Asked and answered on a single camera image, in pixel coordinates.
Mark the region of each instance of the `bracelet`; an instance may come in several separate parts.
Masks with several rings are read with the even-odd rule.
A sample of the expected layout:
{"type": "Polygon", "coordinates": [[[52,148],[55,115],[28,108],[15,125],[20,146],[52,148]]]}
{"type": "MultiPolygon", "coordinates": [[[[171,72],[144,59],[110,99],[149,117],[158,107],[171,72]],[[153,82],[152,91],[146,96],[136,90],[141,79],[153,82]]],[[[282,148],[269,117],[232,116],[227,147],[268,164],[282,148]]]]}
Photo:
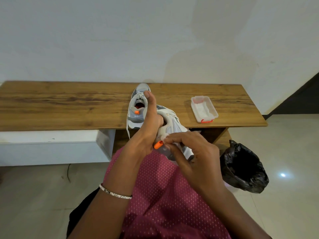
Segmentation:
{"type": "Polygon", "coordinates": [[[122,199],[132,199],[133,196],[125,196],[125,195],[119,195],[119,194],[116,194],[116,193],[113,193],[113,192],[110,192],[109,190],[107,190],[106,188],[103,187],[102,184],[100,184],[100,189],[103,190],[105,193],[107,194],[110,194],[110,195],[113,195],[115,197],[118,197],[118,198],[122,198],[122,199]]]}

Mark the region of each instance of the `pink dotted clothing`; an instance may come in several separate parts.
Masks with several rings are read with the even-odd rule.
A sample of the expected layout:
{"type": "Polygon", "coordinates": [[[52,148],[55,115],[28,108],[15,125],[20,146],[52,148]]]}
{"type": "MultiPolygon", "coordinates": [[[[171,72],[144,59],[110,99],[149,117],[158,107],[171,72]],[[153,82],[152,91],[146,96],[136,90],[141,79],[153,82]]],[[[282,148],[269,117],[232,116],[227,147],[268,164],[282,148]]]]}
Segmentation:
{"type": "MultiPolygon", "coordinates": [[[[104,179],[122,149],[113,156],[104,179]]],[[[140,166],[122,225],[123,238],[230,238],[179,167],[155,150],[140,166]]]]}

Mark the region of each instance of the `person's left hand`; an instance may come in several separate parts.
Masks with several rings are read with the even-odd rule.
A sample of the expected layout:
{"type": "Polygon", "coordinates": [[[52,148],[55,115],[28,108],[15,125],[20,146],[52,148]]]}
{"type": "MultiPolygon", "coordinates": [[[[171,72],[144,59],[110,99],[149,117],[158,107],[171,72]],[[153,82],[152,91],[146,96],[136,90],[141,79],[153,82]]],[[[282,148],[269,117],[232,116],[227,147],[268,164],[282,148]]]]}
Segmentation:
{"type": "Polygon", "coordinates": [[[141,153],[143,158],[152,152],[157,131],[164,123],[163,117],[157,114],[155,96],[148,90],[144,92],[144,95],[148,101],[144,123],[127,143],[127,145],[133,145],[134,150],[141,153]]]}

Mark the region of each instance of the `black trash bag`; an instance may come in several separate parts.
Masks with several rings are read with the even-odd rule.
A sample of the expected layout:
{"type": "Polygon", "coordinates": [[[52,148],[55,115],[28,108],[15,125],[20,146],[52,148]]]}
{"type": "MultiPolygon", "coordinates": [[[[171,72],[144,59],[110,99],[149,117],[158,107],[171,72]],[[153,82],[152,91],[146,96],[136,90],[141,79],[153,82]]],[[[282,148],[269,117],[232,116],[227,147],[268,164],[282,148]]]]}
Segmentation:
{"type": "Polygon", "coordinates": [[[261,193],[269,183],[261,161],[244,145],[233,140],[229,144],[220,157],[223,180],[235,188],[261,193]]]}

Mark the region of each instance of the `black cable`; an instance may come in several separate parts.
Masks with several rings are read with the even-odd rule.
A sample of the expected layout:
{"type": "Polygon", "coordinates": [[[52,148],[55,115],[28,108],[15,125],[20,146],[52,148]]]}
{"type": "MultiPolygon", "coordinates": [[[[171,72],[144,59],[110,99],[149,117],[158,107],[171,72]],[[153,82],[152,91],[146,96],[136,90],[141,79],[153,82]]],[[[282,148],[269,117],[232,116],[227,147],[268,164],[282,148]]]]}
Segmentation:
{"type": "Polygon", "coordinates": [[[66,173],[66,176],[68,177],[68,180],[69,180],[69,182],[71,183],[70,178],[69,178],[69,168],[70,168],[70,165],[71,165],[71,164],[69,164],[69,166],[68,166],[68,171],[67,171],[67,173],[66,173]]]}

